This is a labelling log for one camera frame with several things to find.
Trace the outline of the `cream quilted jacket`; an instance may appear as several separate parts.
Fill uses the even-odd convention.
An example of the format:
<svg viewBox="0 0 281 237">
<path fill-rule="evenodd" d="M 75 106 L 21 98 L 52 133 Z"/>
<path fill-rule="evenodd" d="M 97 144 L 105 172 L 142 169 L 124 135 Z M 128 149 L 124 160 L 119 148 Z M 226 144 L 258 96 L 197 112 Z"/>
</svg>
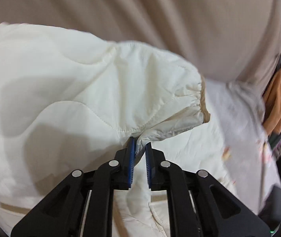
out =
<svg viewBox="0 0 281 237">
<path fill-rule="evenodd" d="M 113 236 L 169 236 L 165 192 L 149 190 L 144 146 L 229 191 L 223 132 L 197 68 L 140 42 L 0 24 L 0 228 L 13 227 L 73 170 L 135 137 L 132 187 L 114 193 Z"/>
</svg>

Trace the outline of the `light grey printed bed blanket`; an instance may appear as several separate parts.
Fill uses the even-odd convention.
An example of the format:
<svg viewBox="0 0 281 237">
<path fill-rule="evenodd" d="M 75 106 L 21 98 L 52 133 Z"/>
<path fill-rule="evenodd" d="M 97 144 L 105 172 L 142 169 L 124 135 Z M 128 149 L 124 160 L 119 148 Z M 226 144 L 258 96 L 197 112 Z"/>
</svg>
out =
<svg viewBox="0 0 281 237">
<path fill-rule="evenodd" d="M 263 208 L 273 186 L 281 186 L 276 160 L 262 126 L 265 106 L 253 86 L 207 79 L 208 111 L 223 131 L 222 159 L 238 198 L 254 213 Z"/>
</svg>

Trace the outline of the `orange cloth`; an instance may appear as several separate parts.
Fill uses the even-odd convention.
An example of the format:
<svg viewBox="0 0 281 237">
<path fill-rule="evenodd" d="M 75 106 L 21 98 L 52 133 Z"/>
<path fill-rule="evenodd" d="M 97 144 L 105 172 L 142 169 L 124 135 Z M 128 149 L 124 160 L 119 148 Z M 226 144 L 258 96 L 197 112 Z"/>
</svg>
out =
<svg viewBox="0 0 281 237">
<path fill-rule="evenodd" d="M 265 102 L 265 117 L 263 127 L 267 135 L 281 133 L 281 69 L 275 73 L 268 85 L 263 100 Z"/>
</svg>

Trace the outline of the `beige curtain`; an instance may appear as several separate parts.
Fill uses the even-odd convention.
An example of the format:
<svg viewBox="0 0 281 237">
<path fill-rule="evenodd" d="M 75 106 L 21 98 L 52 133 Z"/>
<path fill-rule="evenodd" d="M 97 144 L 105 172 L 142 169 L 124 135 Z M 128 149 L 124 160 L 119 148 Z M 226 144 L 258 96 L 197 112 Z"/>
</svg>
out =
<svg viewBox="0 0 281 237">
<path fill-rule="evenodd" d="M 281 0 L 0 0 L 2 22 L 145 42 L 224 82 L 266 84 L 281 53 Z"/>
</svg>

